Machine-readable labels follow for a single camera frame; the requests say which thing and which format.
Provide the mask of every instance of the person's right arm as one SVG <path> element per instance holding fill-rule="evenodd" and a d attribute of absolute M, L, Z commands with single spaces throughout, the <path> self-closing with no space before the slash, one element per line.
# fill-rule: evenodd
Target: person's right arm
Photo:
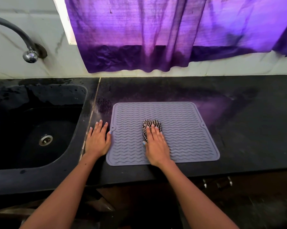
<path fill-rule="evenodd" d="M 238 229 L 202 191 L 200 191 L 170 159 L 170 150 L 157 127 L 147 127 L 146 156 L 167 177 L 192 229 Z"/>

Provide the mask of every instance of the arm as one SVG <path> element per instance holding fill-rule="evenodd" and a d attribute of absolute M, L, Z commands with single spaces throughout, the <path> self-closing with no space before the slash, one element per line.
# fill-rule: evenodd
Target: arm
<path fill-rule="evenodd" d="M 102 127 L 102 120 L 96 122 L 94 130 L 88 131 L 85 154 L 79 164 L 33 212 L 20 229 L 70 228 L 76 215 L 88 176 L 97 159 L 105 155 L 111 145 L 111 133 L 105 132 L 108 123 Z"/>
<path fill-rule="evenodd" d="M 170 159 L 170 150 L 157 127 L 147 127 L 146 156 L 159 167 L 174 189 L 177 199 L 192 229 L 238 229 L 202 191 L 200 191 Z"/>

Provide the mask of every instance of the faucet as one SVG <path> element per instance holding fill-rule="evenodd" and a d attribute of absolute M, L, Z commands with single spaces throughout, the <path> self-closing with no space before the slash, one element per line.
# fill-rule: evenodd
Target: faucet
<path fill-rule="evenodd" d="M 25 42 L 28 50 L 23 53 L 23 59 L 28 63 L 35 63 L 38 58 L 44 59 L 47 57 L 46 49 L 40 44 L 34 43 L 32 39 L 18 26 L 11 22 L 0 18 L 0 25 L 6 26 L 11 30 L 14 30 Z"/>

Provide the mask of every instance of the countertop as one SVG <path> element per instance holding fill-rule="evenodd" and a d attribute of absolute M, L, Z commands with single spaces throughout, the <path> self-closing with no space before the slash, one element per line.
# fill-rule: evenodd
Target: countertop
<path fill-rule="evenodd" d="M 11 83 L 78 84 L 86 87 L 88 94 L 72 146 L 63 158 L 51 163 L 52 169 L 47 171 L 42 170 L 43 167 L 26 169 L 22 179 L 27 180 L 22 186 L 11 181 L 12 171 L 9 176 L 0 175 L 2 179 L 9 178 L 1 180 L 5 184 L 0 184 L 0 194 L 56 188 L 78 162 L 90 116 L 91 125 L 100 119 L 110 123 L 113 105 L 119 102 L 190 101 L 196 104 L 220 151 L 220 159 L 178 163 L 188 177 L 287 169 L 287 75 L 28 79 L 0 81 L 0 86 Z M 102 157 L 93 168 L 87 186 L 164 179 L 161 171 L 151 165 L 110 166 Z"/>

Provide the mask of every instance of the person's left arm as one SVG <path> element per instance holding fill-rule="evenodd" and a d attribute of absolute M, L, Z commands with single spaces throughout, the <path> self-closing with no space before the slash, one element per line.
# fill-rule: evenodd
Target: person's left arm
<path fill-rule="evenodd" d="M 82 193 L 90 172 L 99 157 L 105 155 L 111 145 L 111 132 L 105 133 L 108 123 L 96 122 L 88 131 L 85 154 L 79 164 L 33 212 L 20 229 L 70 228 L 76 215 Z"/>

